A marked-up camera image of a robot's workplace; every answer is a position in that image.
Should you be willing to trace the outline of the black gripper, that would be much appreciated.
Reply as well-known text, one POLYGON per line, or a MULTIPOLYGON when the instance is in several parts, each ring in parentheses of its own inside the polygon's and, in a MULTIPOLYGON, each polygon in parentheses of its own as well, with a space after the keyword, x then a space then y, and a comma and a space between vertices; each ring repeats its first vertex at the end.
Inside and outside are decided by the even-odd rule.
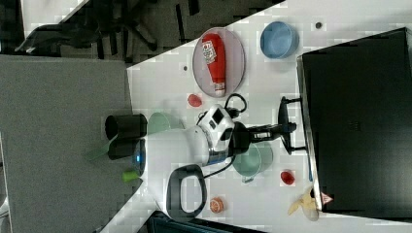
POLYGON ((296 124, 293 122, 253 127, 246 127, 243 123, 236 122, 230 138, 228 154, 242 154, 249 149, 250 144, 274 141, 282 134, 292 133, 295 129, 296 124))

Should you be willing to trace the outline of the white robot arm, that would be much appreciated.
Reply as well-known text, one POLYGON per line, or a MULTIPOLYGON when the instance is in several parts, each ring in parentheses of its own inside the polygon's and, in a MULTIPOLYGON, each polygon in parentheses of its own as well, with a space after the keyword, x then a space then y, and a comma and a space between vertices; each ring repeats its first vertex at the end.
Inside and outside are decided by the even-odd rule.
POLYGON ((247 127, 236 120, 240 111, 213 105, 194 126, 151 133, 139 142, 133 161, 139 166, 144 187, 154 202, 169 217, 188 221, 198 216, 207 201, 206 175, 202 168, 236 158, 252 144, 280 138, 291 147, 291 133, 296 124, 289 121, 285 107, 279 109, 278 122, 247 127), (200 186, 199 206, 183 208, 184 180, 195 178, 200 186))

